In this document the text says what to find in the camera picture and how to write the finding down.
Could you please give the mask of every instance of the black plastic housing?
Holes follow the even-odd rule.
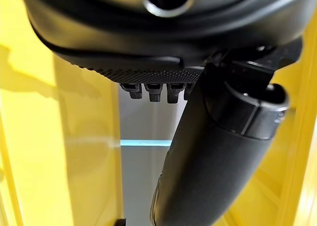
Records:
[[[148,72],[158,78],[147,83],[194,83],[201,70],[187,68],[204,66],[214,50],[279,46],[298,38],[317,0],[242,0],[171,19],[97,0],[24,1],[40,39],[73,64],[121,83],[144,83]],[[176,62],[166,62],[171,58]],[[188,78],[192,73],[196,77]]]
[[[166,155],[151,209],[154,226],[212,225],[248,182],[288,109],[279,85],[252,97],[204,78]]]

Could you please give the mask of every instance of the white wall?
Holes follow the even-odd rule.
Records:
[[[127,226],[152,226],[150,207],[167,147],[121,147]]]

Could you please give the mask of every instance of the black mount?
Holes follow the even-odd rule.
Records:
[[[232,49],[213,52],[205,62],[205,70],[225,75],[231,85],[246,92],[265,91],[274,72],[295,63],[301,55],[302,38],[284,46]],[[159,102],[164,83],[144,83],[151,102]],[[188,100],[195,83],[167,83],[167,102],[176,104],[178,95],[185,90],[184,99]],[[142,98],[141,83],[121,83],[123,90],[132,99]]]

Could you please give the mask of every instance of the textured black surface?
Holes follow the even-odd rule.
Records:
[[[119,83],[195,83],[201,71],[147,71],[97,69],[101,75]]]

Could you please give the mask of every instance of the metal ring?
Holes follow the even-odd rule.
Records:
[[[162,17],[162,18],[173,18],[173,17],[179,16],[185,13],[192,6],[193,3],[194,3],[194,0],[186,0],[186,2],[180,7],[176,9],[168,10],[168,9],[161,9],[157,7],[155,4],[153,4],[149,0],[143,0],[143,5],[149,13],[157,17]]]

